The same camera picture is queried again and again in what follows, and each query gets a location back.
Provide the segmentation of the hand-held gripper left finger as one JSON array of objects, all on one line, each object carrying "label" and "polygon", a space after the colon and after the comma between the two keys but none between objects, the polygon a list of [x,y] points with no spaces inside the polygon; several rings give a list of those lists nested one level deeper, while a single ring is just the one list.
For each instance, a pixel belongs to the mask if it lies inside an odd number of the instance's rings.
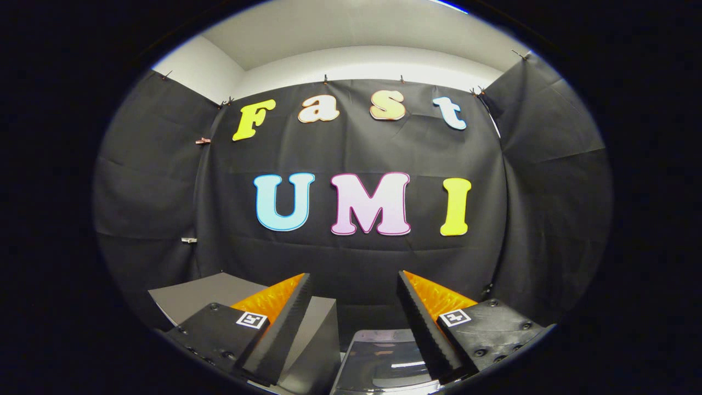
[{"label": "hand-held gripper left finger", "polygon": [[275,385],[311,300],[301,273],[270,287],[217,273],[155,291],[173,327],[157,334],[184,357],[238,385]]}]

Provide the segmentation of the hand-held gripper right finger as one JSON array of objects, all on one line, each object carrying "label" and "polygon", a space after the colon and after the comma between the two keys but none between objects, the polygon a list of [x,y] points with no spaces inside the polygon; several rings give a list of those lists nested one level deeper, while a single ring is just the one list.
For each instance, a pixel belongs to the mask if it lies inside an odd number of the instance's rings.
[{"label": "hand-held gripper right finger", "polygon": [[406,270],[397,295],[429,375],[442,385],[494,374],[554,330],[501,300],[476,302]]}]

